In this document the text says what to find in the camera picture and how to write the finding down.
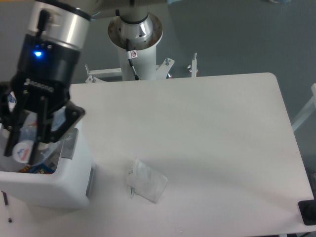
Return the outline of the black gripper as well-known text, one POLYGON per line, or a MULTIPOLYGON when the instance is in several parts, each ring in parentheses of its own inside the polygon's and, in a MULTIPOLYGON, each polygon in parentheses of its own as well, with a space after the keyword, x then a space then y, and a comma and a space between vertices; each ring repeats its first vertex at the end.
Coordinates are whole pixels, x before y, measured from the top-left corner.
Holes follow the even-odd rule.
POLYGON ((11 156, 19 141, 20 129, 29 114, 25 110, 37 113, 37 133, 29 165, 35 164, 40 144, 58 142, 83 118, 85 110, 69 101, 71 79, 79 57, 78 50, 25 35, 11 86, 9 82, 0 83, 0 122, 8 132, 4 156, 11 156), (8 97, 12 91, 16 104, 11 112, 8 97), (64 120, 53 128, 53 112, 61 107, 64 120))

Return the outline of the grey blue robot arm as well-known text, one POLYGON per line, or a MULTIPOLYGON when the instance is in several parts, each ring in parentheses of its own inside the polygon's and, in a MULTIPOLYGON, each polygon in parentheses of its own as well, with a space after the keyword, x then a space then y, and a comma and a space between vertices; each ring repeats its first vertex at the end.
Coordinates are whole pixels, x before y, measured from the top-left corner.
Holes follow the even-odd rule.
POLYGON ((41 144, 62 139, 84 116, 70 100, 73 72, 92 19, 113 16, 108 26, 119 48, 124 80, 158 78, 156 46, 160 20, 148 11, 153 0, 37 0, 24 38, 17 72, 0 84, 0 121, 7 136, 3 154, 12 155, 29 115, 37 132, 29 164, 41 144))

